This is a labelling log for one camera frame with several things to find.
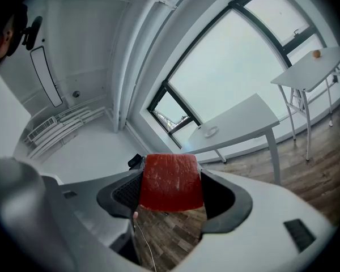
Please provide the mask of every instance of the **red block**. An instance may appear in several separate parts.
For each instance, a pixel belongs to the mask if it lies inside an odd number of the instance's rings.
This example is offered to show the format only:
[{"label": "red block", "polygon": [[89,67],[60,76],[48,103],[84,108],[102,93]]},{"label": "red block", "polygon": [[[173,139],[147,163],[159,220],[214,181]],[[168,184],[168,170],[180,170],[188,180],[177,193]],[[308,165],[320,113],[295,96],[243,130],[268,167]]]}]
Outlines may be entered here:
[{"label": "red block", "polygon": [[140,205],[154,211],[185,211],[203,206],[196,157],[192,154],[148,155]]}]

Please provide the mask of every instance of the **orange ball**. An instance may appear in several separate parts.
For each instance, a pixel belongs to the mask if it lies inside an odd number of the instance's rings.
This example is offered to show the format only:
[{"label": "orange ball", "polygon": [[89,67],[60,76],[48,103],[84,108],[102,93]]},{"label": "orange ball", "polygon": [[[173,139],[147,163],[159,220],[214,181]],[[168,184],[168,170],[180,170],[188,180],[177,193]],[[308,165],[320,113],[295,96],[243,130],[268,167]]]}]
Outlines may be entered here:
[{"label": "orange ball", "polygon": [[321,52],[319,50],[314,50],[313,53],[312,53],[312,56],[314,58],[319,58],[319,57],[321,57]]}]

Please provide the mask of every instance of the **frosted window glass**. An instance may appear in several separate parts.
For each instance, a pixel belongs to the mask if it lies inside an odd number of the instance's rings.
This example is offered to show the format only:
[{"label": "frosted window glass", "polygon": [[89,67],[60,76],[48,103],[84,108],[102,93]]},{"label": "frosted window glass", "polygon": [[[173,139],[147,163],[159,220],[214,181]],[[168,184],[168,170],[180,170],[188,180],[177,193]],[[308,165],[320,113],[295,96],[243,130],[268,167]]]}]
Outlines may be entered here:
[{"label": "frosted window glass", "polygon": [[175,125],[178,124],[183,117],[187,117],[185,111],[178,105],[178,103],[168,92],[166,92],[166,94],[159,101],[155,111],[173,122]]},{"label": "frosted window glass", "polygon": [[[302,59],[306,54],[316,49],[321,49],[322,44],[318,37],[314,34],[306,39],[301,45],[295,48],[291,53],[288,54],[288,58],[290,59],[291,63],[294,65]],[[331,75],[328,76],[329,85],[333,81],[333,77]],[[326,83],[322,82],[319,84],[312,92],[306,93],[307,98],[315,97],[316,95],[320,94],[321,92],[326,90]]]},{"label": "frosted window glass", "polygon": [[[231,11],[198,42],[169,82],[204,122],[255,93],[283,117],[287,109],[281,92],[270,83],[282,72],[258,32]],[[290,90],[284,89],[289,97]]]},{"label": "frosted window glass", "polygon": [[245,8],[252,12],[285,45],[309,25],[287,0],[251,0]]},{"label": "frosted window glass", "polygon": [[181,145],[184,145],[197,127],[198,125],[194,121],[190,122],[185,127],[173,133],[173,136],[179,141]]}]

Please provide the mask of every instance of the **window frame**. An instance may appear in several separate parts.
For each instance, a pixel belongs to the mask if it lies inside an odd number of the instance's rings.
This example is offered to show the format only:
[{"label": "window frame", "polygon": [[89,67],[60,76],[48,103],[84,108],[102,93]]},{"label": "window frame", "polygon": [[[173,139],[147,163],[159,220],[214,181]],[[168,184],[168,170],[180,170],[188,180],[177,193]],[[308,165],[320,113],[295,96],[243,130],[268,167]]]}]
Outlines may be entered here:
[{"label": "window frame", "polygon": [[[291,53],[294,49],[296,49],[299,45],[305,42],[309,37],[312,35],[316,35],[321,42],[323,48],[326,47],[325,40],[320,35],[318,29],[307,15],[307,13],[298,5],[294,0],[286,0],[288,3],[292,5],[293,8],[305,19],[308,23],[308,28],[306,28],[303,32],[297,33],[294,35],[294,38],[289,41],[284,46],[281,42],[278,41],[277,37],[272,33],[268,27],[263,24],[256,16],[254,16],[249,10],[245,8],[245,5],[250,2],[251,0],[233,0],[230,1],[226,8],[224,8],[207,26],[197,35],[197,37],[192,41],[192,43],[187,47],[181,57],[177,60],[174,64],[174,67],[171,69],[169,74],[166,76],[165,80],[161,83],[159,90],[157,91],[156,95],[154,96],[153,100],[151,101],[150,105],[148,106],[147,110],[151,113],[153,118],[157,120],[157,122],[163,127],[164,131],[171,137],[171,139],[175,142],[175,144],[181,148],[182,145],[180,142],[173,136],[173,134],[186,126],[187,124],[194,121],[198,126],[202,125],[203,122],[196,114],[196,112],[191,108],[191,106],[186,102],[186,100],[177,92],[175,88],[169,84],[169,80],[173,73],[177,70],[186,56],[191,52],[191,50],[196,46],[201,38],[211,29],[215,23],[222,18],[227,12],[233,10],[239,13],[241,16],[246,19],[251,26],[255,27],[258,33],[269,42],[269,46],[275,52],[275,55],[281,60],[281,63],[284,65],[285,69],[288,69],[292,66],[290,59],[288,58],[288,54]],[[333,76],[333,82],[337,82],[337,77]],[[168,130],[166,126],[159,120],[159,118],[155,114],[155,108],[159,101],[163,98],[163,96],[168,92],[174,100],[179,104],[179,106],[184,110],[184,112],[189,116],[186,120],[178,124],[172,130]]]}]

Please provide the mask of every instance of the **wire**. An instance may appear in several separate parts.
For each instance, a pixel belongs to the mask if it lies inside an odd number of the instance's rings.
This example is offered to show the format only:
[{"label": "wire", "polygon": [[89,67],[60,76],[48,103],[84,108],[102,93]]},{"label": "wire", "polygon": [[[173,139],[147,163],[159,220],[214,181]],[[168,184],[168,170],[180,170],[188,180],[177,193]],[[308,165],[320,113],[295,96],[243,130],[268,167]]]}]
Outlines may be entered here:
[{"label": "wire", "polygon": [[148,242],[146,241],[146,238],[145,238],[145,236],[144,236],[144,234],[143,234],[143,232],[142,232],[142,230],[141,230],[140,226],[138,225],[138,223],[137,223],[137,220],[135,220],[135,223],[136,223],[136,225],[138,226],[138,228],[140,229],[140,231],[141,231],[141,234],[142,234],[142,236],[143,236],[143,239],[145,240],[145,242],[146,242],[146,244],[147,244],[147,246],[148,246],[148,249],[150,250],[150,254],[151,254],[151,258],[152,258],[152,263],[154,263],[155,272],[157,272],[157,271],[156,271],[156,266],[155,266],[154,257],[152,256],[152,251],[151,251],[151,248],[150,248],[150,246],[149,246]]}]

